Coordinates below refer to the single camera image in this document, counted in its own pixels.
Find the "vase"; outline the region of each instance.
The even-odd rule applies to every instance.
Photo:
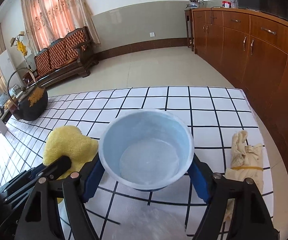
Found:
[[[188,4],[188,7],[189,7],[190,9],[198,9],[198,8],[200,8],[200,3],[190,2],[190,3]]]
[[[237,8],[238,7],[238,0],[230,0],[231,2],[231,8]]]

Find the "cast iron kettle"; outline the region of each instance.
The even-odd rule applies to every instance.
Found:
[[[34,80],[35,85],[28,88],[25,92],[24,98],[22,98],[18,104],[14,102],[12,97],[9,94],[9,81],[12,76],[19,70],[25,69],[30,74]],[[28,68],[19,68],[17,69],[9,78],[7,82],[7,93],[12,101],[12,103],[17,107],[15,111],[13,111],[13,115],[17,119],[23,119],[26,121],[34,121],[45,111],[48,103],[48,94],[45,88],[39,87],[36,83],[33,72]]]

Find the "blue gripper pad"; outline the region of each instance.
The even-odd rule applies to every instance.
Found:
[[[203,199],[206,204],[209,204],[212,199],[211,189],[213,186],[213,172],[210,167],[194,155],[192,164],[187,172],[198,197]]]
[[[102,166],[102,163],[98,159],[93,170],[85,181],[85,190],[81,199],[83,203],[86,203],[90,198],[94,197],[97,187],[103,177],[104,171],[105,170]]]

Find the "potted plant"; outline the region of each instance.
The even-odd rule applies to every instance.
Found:
[[[204,0],[189,0],[190,3],[187,4],[186,8],[190,8],[190,9],[197,9],[200,7],[201,3],[204,3]]]

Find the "screw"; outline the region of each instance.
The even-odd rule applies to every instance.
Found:
[[[45,177],[41,177],[41,178],[39,178],[38,182],[43,184],[44,182],[46,182],[46,178]]]
[[[247,184],[253,184],[253,183],[254,183],[254,180],[252,180],[251,178],[246,178],[246,179],[245,179],[245,182],[246,182]]]
[[[222,177],[222,174],[221,173],[218,173],[218,172],[214,172],[213,173],[213,178],[214,179],[220,179]]]
[[[77,171],[75,171],[75,172],[71,173],[71,178],[72,178],[72,179],[75,179],[75,178],[77,178],[79,175],[80,175],[80,174],[79,174]]]

